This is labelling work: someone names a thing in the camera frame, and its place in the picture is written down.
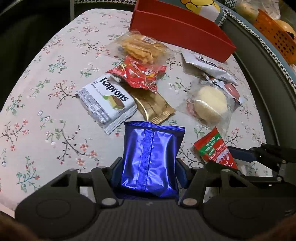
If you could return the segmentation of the red green snack sachet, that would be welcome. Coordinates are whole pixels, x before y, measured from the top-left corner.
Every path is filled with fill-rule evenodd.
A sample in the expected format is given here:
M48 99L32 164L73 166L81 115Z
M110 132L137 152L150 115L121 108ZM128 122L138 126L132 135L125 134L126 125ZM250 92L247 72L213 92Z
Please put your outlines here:
M194 147L205 162L215 162L237 169L237 165L218 132L217 127L196 141Z

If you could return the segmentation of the blue foil snack packet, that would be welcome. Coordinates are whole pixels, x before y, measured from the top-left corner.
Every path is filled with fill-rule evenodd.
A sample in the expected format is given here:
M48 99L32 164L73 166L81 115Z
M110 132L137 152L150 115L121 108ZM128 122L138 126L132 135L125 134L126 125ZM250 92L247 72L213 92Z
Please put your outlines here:
M158 198L178 197L175 163L184 135L182 126L127 121L121 186Z

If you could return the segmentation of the round white cake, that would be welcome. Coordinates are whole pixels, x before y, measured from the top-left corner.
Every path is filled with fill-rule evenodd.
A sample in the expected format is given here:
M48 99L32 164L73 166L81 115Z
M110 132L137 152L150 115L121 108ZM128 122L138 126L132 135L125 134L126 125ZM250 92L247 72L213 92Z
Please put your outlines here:
M224 138L234 108L234 98L226 90L207 80L200 80L191 84L190 91L177 110L210 130L216 127Z

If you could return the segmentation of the white pink sausage packet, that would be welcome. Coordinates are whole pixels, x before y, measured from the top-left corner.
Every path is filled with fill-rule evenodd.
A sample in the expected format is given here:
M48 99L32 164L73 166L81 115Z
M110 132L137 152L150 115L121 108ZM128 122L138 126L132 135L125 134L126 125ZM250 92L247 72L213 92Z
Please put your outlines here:
M208 82L226 91L226 93L232 96L235 102L238 103L239 105L243 104L245 99L243 98L243 96L239 94L238 90L235 88L235 86L232 83L220 81L217 79L209 79Z

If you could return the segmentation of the white Kaprons wafer packet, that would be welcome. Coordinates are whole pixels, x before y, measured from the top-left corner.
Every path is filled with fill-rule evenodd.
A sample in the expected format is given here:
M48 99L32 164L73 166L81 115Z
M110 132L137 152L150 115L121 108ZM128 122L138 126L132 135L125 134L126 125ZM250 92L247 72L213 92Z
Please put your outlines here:
M107 135L137 111L133 97L109 73L85 85L75 95Z

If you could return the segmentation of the gold foil snack packet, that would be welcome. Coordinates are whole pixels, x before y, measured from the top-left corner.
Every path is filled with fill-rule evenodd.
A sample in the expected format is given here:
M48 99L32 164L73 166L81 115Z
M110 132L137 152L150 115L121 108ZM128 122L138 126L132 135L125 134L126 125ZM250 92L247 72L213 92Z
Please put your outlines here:
M158 93L141 88L133 88L127 83L121 86L134 98L137 109L146 121L159 125L175 113L166 100Z

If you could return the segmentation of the white gluten strip snack bag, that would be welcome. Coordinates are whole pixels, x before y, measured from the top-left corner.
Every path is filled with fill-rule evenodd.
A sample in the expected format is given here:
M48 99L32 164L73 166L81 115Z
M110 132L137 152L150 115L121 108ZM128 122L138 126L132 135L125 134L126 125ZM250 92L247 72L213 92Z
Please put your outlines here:
M238 85L235 78L221 67L221 63L217 60L185 49L181 53L186 63L197 67L215 79Z

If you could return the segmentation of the red Trolli gummy bag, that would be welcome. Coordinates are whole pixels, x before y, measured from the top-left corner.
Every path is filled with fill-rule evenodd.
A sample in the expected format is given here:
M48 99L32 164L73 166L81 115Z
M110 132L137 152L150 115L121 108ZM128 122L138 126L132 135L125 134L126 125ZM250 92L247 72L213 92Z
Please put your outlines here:
M127 55L124 61L107 73L121 78L132 88L149 90L156 94L157 80L166 72L164 65L143 64L141 61Z

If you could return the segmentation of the clear bag of yellow crackers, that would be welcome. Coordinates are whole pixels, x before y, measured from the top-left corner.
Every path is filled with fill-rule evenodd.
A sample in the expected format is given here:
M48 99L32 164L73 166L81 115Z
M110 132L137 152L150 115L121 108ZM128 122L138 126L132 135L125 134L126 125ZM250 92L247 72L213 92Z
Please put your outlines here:
M162 42L142 35L139 31L127 32L107 47L111 55L131 56L143 64L159 64L174 56L174 51Z

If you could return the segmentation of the dark green sofa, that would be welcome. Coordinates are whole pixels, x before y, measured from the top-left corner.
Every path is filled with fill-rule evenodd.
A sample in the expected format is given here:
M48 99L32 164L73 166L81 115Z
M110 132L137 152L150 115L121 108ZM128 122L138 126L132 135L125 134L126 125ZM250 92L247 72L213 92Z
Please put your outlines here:
M236 47L234 57L250 86L266 142L295 148L295 93L259 40L228 17L222 30Z

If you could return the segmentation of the floral tablecloth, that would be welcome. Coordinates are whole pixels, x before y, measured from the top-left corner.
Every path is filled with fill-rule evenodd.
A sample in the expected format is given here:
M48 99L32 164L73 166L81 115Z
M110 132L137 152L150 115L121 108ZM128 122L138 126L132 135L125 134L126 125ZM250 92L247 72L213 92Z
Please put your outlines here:
M89 172L122 156L124 124L107 135L75 93L120 63L105 46L128 31L131 17L128 11L86 11L53 36L20 76L1 110L1 205L14 211L67 169ZM183 63L181 48L166 45L175 55L166 61L158 91L178 108L202 74ZM224 142L243 149L259 147L266 139L249 84L233 56L220 66L234 76L245 99L232 115ZM201 166L191 149L208 128L178 111L163 125L185 127L178 157Z

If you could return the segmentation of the orange plastic basket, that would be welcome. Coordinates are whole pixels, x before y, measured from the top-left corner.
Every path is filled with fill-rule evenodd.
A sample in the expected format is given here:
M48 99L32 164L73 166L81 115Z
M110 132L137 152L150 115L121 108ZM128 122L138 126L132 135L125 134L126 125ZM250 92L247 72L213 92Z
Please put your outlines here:
M289 65L295 63L295 41L275 20L258 9L258 16L253 25L274 45Z

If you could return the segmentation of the teal sofa cover with lion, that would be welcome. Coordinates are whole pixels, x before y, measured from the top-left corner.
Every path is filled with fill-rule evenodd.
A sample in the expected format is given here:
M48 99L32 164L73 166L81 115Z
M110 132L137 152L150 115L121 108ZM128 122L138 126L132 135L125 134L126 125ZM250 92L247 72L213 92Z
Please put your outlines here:
M292 87L292 90L295 91L295 74L293 74L291 70L288 70L288 64L284 58L280 56L279 49L276 46L274 47L272 41L260 33L259 30L252 27L251 23L247 22L247 20L233 11L236 1L227 1L227 5L219 4L217 1L166 1L166 3L192 11L195 14L215 22L219 27L224 24L227 17L232 18L260 42L262 47L280 68L284 77Z

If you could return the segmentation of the red cardboard box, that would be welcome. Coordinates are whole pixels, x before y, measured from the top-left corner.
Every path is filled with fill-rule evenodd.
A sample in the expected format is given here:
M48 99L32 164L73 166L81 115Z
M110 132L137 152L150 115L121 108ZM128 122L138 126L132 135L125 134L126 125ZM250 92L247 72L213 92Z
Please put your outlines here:
M236 51L213 21L163 1L137 1L129 29L222 63Z

